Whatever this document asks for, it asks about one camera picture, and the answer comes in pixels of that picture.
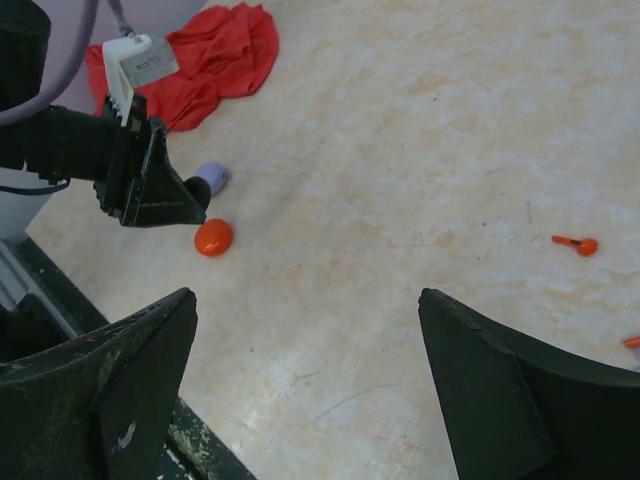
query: small orange object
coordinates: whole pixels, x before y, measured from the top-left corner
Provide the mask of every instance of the small orange object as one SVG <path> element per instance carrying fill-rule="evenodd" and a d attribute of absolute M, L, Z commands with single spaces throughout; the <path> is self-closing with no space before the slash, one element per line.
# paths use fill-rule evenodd
<path fill-rule="evenodd" d="M 559 243 L 560 245 L 569 245 L 576 249 L 578 255 L 582 255 L 583 257 L 590 257 L 594 253 L 598 251 L 598 241 L 595 238 L 583 238 L 582 240 L 573 240 L 572 238 L 567 237 L 559 237 L 554 235 L 551 237 L 554 243 Z"/>
<path fill-rule="evenodd" d="M 193 241 L 202 255 L 217 257 L 227 251 L 232 240 L 231 225 L 220 218 L 213 218 L 200 225 Z"/>
<path fill-rule="evenodd" d="M 622 343 L 627 348 L 638 348 L 640 347 L 640 337 L 628 338 Z"/>

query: purple object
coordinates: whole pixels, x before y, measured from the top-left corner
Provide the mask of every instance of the purple object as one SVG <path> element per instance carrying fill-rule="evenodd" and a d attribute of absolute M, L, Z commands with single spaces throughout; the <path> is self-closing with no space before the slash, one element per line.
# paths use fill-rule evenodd
<path fill-rule="evenodd" d="M 229 172 L 219 163 L 205 163 L 198 170 L 196 176 L 204 179 L 211 188 L 211 196 L 215 197 L 227 184 Z"/>

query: black cable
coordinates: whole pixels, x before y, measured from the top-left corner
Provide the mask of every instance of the black cable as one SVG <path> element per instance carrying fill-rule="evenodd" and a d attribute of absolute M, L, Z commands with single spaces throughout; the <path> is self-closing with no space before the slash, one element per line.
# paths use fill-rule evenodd
<path fill-rule="evenodd" d="M 0 185 L 0 192 L 13 193 L 15 195 L 27 195 L 30 197 L 37 195 L 50 195 L 52 193 L 60 192 L 69 186 L 69 180 L 64 180 L 62 183 L 58 185 L 53 185 L 51 187 L 42 187 L 42 188 L 15 188 L 15 187 L 5 187 L 4 185 Z"/>

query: wall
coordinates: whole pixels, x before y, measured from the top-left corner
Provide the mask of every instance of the wall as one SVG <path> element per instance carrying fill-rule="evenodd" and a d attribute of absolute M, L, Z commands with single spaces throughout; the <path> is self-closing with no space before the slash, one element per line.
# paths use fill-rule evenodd
<path fill-rule="evenodd" d="M 205 4 L 206 0 L 121 0 L 129 22 L 135 30 L 166 35 L 181 28 Z M 51 18 L 52 32 L 45 65 L 43 85 L 59 72 L 78 31 L 81 0 L 36 0 Z M 92 43 L 101 43 L 117 35 L 106 0 L 100 1 Z M 83 65 L 69 88 L 54 102 L 67 108 L 92 113 L 95 102 L 89 91 L 87 71 Z M 0 185 L 33 188 L 46 185 L 36 175 L 0 169 Z M 20 197 L 0 193 L 0 238 L 17 239 L 44 205 L 46 197 Z M 100 210 L 95 203 L 96 213 Z"/>

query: table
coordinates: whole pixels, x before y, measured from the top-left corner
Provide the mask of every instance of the table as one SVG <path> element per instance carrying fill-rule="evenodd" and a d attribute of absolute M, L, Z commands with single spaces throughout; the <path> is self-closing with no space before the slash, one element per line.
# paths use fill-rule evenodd
<path fill-rule="evenodd" d="M 29 228 L 111 320 L 196 292 L 180 393 L 258 478 L 456 478 L 423 287 L 635 366 L 636 2 L 264 6 L 281 39 L 264 87 L 169 137 L 182 176 L 232 171 L 208 210 L 235 228 L 224 256 L 199 256 L 192 226 L 121 228 L 80 181 Z"/>

